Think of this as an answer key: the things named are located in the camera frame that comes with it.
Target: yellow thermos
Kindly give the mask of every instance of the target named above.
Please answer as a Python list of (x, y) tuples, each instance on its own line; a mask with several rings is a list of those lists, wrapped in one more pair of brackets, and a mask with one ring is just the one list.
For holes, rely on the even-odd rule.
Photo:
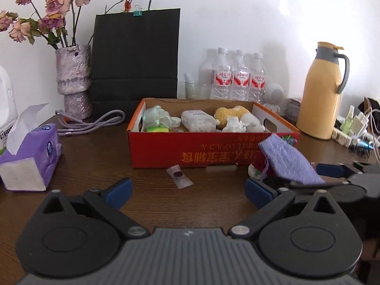
[[(297, 127), (319, 139), (331, 138), (341, 92), (350, 73), (350, 61), (347, 56), (339, 54), (338, 49), (344, 48), (318, 42), (317, 55), (306, 76)], [(343, 80), (338, 58), (343, 58), (346, 63)]]

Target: gray ribbed base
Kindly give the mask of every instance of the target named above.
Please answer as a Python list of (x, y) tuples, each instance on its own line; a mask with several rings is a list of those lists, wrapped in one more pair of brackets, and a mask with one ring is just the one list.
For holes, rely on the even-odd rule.
[(309, 281), (283, 275), (257, 255), (250, 242), (215, 229), (158, 228), (146, 239), (128, 241), (103, 269), (76, 279), (27, 275), (18, 285), (359, 285), (346, 275)]

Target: cardboard box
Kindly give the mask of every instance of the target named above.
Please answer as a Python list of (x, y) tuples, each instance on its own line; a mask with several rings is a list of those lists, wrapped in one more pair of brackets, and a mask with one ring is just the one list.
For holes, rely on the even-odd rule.
[[(252, 112), (267, 128), (266, 133), (145, 133), (141, 132), (143, 112), (160, 105), (172, 117), (181, 117), (185, 110), (201, 109), (214, 115), (219, 107), (240, 105)], [(295, 145), (299, 130), (253, 102), (217, 100), (143, 99), (127, 128), (129, 149), (134, 168), (206, 167), (214, 164), (249, 165), (263, 169), (265, 157), (258, 143), (276, 132), (288, 143)]]

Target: charging cable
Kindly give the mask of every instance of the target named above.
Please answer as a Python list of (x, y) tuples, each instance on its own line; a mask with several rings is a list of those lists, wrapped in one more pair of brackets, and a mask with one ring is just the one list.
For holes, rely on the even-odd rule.
[(377, 142), (380, 139), (380, 135), (378, 137), (376, 137), (375, 130), (377, 131), (378, 134), (380, 132), (377, 129), (376, 124), (373, 123), (374, 119), (372, 117), (372, 113), (373, 112), (380, 112), (380, 110), (378, 110), (378, 109), (368, 109), (367, 111), (369, 111), (369, 112), (366, 114), (366, 117), (369, 118), (369, 122), (370, 122), (370, 125), (371, 125), (372, 136), (374, 138), (374, 153), (375, 153), (375, 158), (376, 158), (376, 161), (378, 162), (378, 164), (380, 164), (380, 153), (379, 153), (379, 148), (377, 147)]
[[(107, 116), (113, 114), (119, 115), (108, 120), (104, 120)], [(82, 120), (76, 119), (64, 112), (62, 109), (56, 110), (56, 117), (59, 123), (61, 123), (61, 125), (65, 127), (65, 129), (58, 129), (58, 135), (69, 136), (88, 134), (103, 126), (112, 126), (120, 124), (125, 120), (125, 113), (121, 110), (111, 110), (110, 112), (107, 112), (106, 114), (102, 115), (98, 120), (92, 123), (86, 123)], [(76, 123), (67, 123), (65, 118)]]

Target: purple towel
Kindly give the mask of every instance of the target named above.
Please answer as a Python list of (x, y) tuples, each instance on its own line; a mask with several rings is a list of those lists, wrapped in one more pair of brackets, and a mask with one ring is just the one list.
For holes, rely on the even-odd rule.
[(302, 153), (275, 133), (259, 143), (259, 147), (278, 177), (302, 184), (325, 183)]

